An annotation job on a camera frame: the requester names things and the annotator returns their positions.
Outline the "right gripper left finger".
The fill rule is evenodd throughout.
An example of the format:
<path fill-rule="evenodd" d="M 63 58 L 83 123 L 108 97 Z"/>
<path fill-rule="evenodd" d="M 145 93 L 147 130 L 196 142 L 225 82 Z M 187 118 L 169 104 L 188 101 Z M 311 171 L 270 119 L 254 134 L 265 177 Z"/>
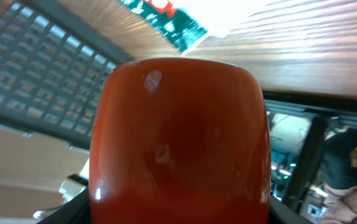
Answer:
<path fill-rule="evenodd" d="M 90 224 L 88 188 L 38 224 Z"/>

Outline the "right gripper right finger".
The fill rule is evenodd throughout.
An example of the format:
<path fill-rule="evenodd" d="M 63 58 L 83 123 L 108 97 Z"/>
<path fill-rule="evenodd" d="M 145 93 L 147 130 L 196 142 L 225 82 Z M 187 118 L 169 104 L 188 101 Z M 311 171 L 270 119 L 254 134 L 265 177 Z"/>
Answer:
<path fill-rule="evenodd" d="M 270 198 L 269 224 L 312 224 L 274 196 Z"/>

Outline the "red sauce bottle green cap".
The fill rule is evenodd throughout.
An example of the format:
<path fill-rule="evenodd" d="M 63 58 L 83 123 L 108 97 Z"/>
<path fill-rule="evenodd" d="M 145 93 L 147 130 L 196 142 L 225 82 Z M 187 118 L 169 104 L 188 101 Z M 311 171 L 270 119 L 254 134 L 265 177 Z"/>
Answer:
<path fill-rule="evenodd" d="M 188 58 L 112 71 L 90 146 L 92 223 L 266 223 L 271 152 L 255 77 Z"/>

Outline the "teal wet wipes pack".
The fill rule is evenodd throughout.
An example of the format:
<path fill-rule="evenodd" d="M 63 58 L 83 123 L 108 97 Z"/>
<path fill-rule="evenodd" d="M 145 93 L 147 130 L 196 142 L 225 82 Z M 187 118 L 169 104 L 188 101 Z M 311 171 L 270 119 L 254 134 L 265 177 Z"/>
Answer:
<path fill-rule="evenodd" d="M 269 0 L 176 0 L 176 6 L 193 17 L 214 37 L 223 38 L 231 30 L 261 11 Z"/>

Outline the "green 3M gloves packet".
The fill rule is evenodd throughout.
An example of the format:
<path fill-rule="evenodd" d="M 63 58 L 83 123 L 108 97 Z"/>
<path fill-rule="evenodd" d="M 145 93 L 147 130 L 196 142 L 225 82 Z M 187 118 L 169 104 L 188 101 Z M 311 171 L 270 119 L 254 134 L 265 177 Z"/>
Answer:
<path fill-rule="evenodd" d="M 132 13 L 142 17 L 154 30 L 185 55 L 194 50 L 209 31 L 184 9 L 169 0 L 120 0 Z"/>

